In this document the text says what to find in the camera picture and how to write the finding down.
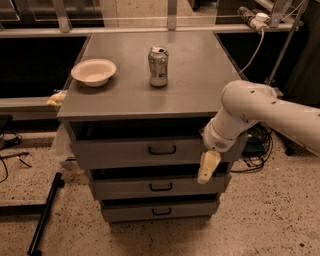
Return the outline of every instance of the soda can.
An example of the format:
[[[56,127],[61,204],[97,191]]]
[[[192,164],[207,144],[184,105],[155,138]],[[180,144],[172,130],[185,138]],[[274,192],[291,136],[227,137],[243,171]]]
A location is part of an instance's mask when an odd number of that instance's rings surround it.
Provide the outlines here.
[[[149,55],[150,84],[153,86],[165,86],[168,84],[168,60],[169,52],[166,47],[153,46]]]

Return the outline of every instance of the cabinet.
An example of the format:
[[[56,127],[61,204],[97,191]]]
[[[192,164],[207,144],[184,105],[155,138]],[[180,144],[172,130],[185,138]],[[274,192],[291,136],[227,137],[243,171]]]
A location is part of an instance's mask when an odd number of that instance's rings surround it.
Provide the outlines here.
[[[124,33],[90,40],[82,58],[112,59],[118,72],[101,88],[72,81],[58,118],[68,128],[73,153],[89,175],[105,220],[214,214],[246,141],[240,137],[222,155],[210,182],[197,183],[205,151],[199,130],[219,110],[224,84],[239,79],[215,35]],[[170,54],[169,84],[163,88],[148,83],[147,53],[157,43]],[[137,49],[132,54],[131,44]]]

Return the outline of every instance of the gray tabletop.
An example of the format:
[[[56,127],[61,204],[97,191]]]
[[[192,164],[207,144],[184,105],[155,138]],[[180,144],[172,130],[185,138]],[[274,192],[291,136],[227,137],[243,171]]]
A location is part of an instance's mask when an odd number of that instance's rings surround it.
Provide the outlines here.
[[[168,85],[150,85],[148,53],[153,45],[169,51]],[[93,34],[82,60],[105,58],[117,66],[107,84],[90,88],[72,80],[60,120],[211,116],[223,87],[240,79],[210,31]]]

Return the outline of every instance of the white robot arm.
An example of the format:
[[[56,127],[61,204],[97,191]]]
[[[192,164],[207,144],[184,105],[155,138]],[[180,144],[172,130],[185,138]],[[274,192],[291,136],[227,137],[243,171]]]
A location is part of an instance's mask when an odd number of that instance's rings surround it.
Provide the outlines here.
[[[219,152],[228,151],[239,134],[258,122],[320,157],[320,109],[277,99],[270,86],[241,80],[226,85],[221,102],[222,108],[202,133],[209,151],[201,158],[199,183],[210,179]]]

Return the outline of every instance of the white bowl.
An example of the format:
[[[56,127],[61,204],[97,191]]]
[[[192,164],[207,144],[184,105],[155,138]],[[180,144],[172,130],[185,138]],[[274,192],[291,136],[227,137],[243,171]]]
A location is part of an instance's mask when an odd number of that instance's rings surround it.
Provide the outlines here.
[[[98,87],[106,84],[116,71],[116,65],[109,60],[91,59],[75,65],[71,70],[71,75],[90,87]]]

